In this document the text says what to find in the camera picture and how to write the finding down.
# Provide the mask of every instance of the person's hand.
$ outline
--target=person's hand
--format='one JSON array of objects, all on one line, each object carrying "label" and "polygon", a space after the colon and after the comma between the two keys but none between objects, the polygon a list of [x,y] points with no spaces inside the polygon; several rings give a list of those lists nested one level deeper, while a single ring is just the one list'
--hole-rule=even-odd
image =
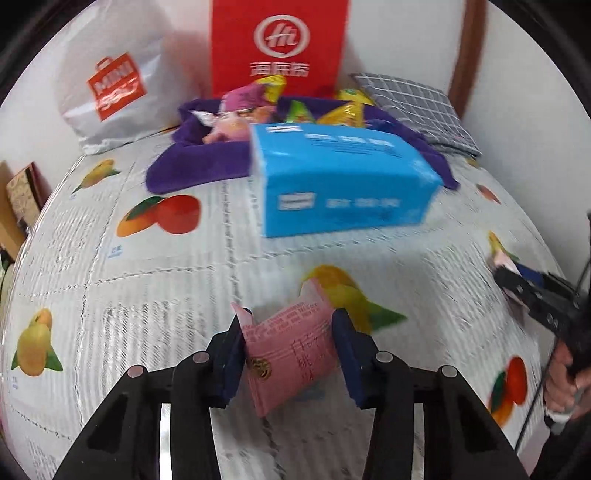
[{"label": "person's hand", "polygon": [[544,385],[544,401],[546,406],[555,412],[564,412],[574,406],[574,394],[579,388],[587,388],[587,391],[575,407],[571,419],[579,418],[591,410],[591,367],[579,372],[577,378],[573,378],[567,372],[567,368],[573,363],[573,356],[567,346],[560,341],[548,370],[548,377]]}]

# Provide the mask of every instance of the checkered pillow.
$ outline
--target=checkered pillow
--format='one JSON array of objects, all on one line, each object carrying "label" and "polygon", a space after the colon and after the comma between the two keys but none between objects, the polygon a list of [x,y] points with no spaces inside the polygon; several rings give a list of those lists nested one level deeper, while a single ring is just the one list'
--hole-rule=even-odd
[{"label": "checkered pillow", "polygon": [[356,73],[351,77],[378,107],[425,135],[438,150],[460,150],[474,157],[480,156],[474,139],[464,129],[441,90],[374,73]]}]

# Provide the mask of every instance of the purple fabric tray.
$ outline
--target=purple fabric tray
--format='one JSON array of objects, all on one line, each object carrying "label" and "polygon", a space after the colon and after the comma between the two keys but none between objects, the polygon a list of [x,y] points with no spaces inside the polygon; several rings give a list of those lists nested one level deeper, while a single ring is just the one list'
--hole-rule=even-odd
[{"label": "purple fabric tray", "polygon": [[[277,114],[285,118],[292,100],[306,104],[318,118],[342,105],[341,100],[309,97],[281,97]],[[217,113],[220,100],[193,100],[181,105],[181,126],[173,134],[175,143],[163,152],[146,173],[146,187],[151,193],[162,195],[211,181],[247,177],[251,164],[250,142],[219,142],[204,144],[203,137],[211,129],[204,127],[191,110]],[[459,183],[453,178],[447,160],[434,150],[422,134],[398,122],[394,117],[374,106],[365,106],[365,120],[370,128],[392,133],[416,148],[429,165],[443,179],[443,185],[455,190]]]}]

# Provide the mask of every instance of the blue package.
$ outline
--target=blue package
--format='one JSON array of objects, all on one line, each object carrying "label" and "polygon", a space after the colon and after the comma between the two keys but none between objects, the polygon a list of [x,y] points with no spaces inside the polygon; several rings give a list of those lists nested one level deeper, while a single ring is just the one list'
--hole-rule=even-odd
[{"label": "blue package", "polygon": [[420,223],[442,184],[397,135],[315,124],[251,128],[263,236]]}]

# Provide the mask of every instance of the white wall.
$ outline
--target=white wall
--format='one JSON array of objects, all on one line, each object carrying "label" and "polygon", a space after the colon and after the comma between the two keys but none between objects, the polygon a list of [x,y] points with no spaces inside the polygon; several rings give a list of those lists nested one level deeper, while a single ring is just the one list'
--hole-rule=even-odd
[{"label": "white wall", "polygon": [[575,280],[589,257],[591,119],[545,52],[492,4],[464,123],[481,163]]},{"label": "white wall", "polygon": [[[158,0],[191,55],[191,74],[209,92],[210,0]],[[389,73],[447,91],[464,0],[350,0],[343,72]],[[0,160],[13,173],[35,162],[55,188],[80,155],[53,96],[64,31],[31,62],[0,107]]]}]

